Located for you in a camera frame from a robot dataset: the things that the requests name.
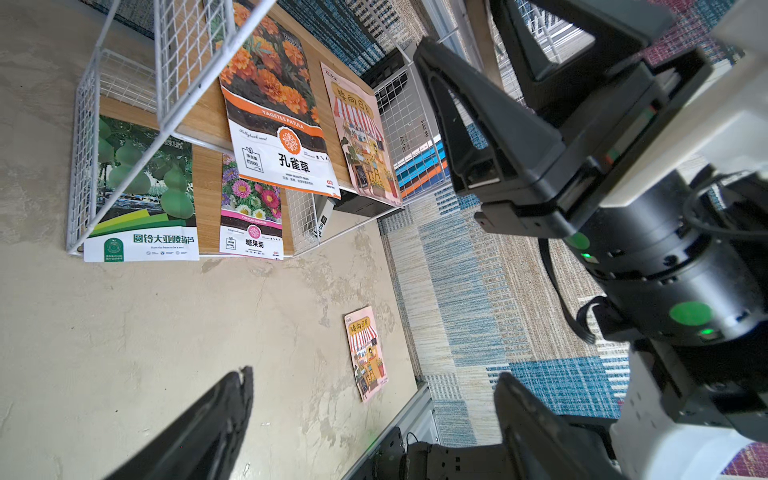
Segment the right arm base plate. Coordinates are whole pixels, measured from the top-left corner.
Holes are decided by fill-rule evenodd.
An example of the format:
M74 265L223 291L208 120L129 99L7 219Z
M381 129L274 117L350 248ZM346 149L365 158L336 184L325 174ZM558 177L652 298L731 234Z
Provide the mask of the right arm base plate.
M346 479L517 479L501 445L453 448L405 443L398 427L372 445Z

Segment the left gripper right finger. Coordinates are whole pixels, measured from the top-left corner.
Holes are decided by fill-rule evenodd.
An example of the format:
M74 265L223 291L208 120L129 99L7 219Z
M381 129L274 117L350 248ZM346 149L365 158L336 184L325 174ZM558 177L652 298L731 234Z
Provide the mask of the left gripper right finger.
M502 373L494 404L520 479L621 479L609 438L613 419L557 415L509 372Z

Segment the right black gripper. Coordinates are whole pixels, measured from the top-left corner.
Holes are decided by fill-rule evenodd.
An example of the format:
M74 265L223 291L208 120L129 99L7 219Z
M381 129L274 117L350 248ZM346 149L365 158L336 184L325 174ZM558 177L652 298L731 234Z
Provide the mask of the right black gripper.
M492 1L493 23L522 98L535 111L584 97L674 23L649 1ZM595 89L555 128L431 38L414 64L456 194L481 202L488 233L575 234L712 71L691 49L641 61Z

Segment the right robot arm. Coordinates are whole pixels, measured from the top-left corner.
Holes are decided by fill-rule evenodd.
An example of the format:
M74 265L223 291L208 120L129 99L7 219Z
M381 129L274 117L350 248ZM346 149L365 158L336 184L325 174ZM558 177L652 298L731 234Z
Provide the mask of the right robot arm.
M402 478L714 479L767 438L767 184L754 173L675 171L610 207L623 179L711 73L689 49L650 65L641 52L673 24L644 1L547 1L593 37L552 62L518 5L490 5L524 99L447 47L414 56L444 142L456 194L481 204L492 234L533 237L548 276L563 240L601 288L565 320L591 344L629 345L618 419L558 415L502 373L500 443L419 442Z

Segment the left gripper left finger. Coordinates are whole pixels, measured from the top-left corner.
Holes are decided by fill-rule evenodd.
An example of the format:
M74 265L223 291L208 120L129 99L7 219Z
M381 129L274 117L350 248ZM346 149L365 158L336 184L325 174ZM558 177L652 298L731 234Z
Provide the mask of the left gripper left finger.
M224 375L110 479L228 479L253 406L253 369Z

